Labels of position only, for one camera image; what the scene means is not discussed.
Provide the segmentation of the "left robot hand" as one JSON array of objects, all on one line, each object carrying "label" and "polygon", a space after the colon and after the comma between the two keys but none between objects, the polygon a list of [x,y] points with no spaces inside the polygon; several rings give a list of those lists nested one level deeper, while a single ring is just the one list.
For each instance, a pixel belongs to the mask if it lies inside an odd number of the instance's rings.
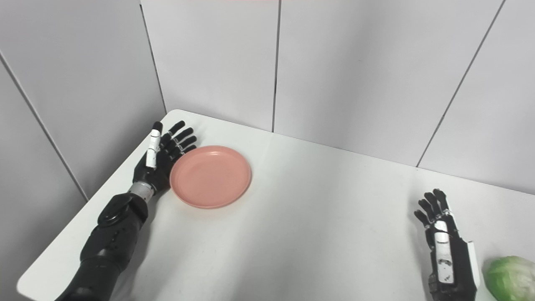
[{"label": "left robot hand", "polygon": [[153,196],[167,190],[171,169],[182,156],[196,148],[196,141],[193,128],[186,128],[183,120],[167,131],[163,130],[162,122],[155,122],[145,154],[134,168],[132,183],[149,187]]}]

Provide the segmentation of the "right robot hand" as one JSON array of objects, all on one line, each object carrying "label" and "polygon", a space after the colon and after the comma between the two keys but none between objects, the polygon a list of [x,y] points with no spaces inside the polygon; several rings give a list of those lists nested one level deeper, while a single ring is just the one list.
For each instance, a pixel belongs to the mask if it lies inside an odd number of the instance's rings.
[{"label": "right robot hand", "polygon": [[446,195],[434,189],[419,200],[415,217],[425,228],[432,272],[428,288],[434,301],[474,301],[480,284],[474,243],[460,236]]}]

